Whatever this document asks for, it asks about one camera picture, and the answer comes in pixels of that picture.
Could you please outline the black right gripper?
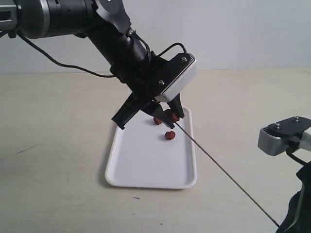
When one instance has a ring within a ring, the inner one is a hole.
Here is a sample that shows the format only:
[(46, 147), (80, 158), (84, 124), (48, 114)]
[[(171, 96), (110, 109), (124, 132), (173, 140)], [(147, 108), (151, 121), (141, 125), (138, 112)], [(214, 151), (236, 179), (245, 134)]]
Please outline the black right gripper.
[(311, 232), (311, 166), (303, 166), (296, 175), (302, 187), (290, 199), (288, 212), (277, 233)]

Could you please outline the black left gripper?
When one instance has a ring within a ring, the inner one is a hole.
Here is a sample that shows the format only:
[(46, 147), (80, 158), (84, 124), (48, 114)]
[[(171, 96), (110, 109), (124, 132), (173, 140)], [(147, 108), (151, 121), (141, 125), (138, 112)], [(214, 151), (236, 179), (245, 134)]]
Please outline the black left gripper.
[[(174, 128), (173, 122), (161, 106), (162, 102), (155, 99), (155, 96), (164, 88), (164, 82), (160, 80), (160, 72), (171, 59), (165, 60), (160, 56), (153, 56), (152, 59), (151, 66), (147, 70), (125, 82), (132, 93), (112, 117), (112, 120), (122, 130), (139, 111), (161, 120), (170, 129)], [(177, 116), (184, 118), (180, 94), (168, 102), (168, 106)]]

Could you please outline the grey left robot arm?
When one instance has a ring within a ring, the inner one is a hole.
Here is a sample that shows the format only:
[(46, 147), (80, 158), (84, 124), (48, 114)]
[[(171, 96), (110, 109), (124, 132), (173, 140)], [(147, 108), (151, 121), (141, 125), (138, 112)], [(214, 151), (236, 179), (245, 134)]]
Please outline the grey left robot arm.
[(39, 38), (74, 35), (88, 38), (110, 64), (110, 77), (131, 89), (131, 95), (113, 116), (121, 129), (139, 111), (169, 128), (184, 117), (179, 93), (163, 110), (156, 97), (177, 76), (174, 60), (165, 60), (131, 27), (120, 0), (3, 0), (0, 34), (20, 37), (27, 44)]

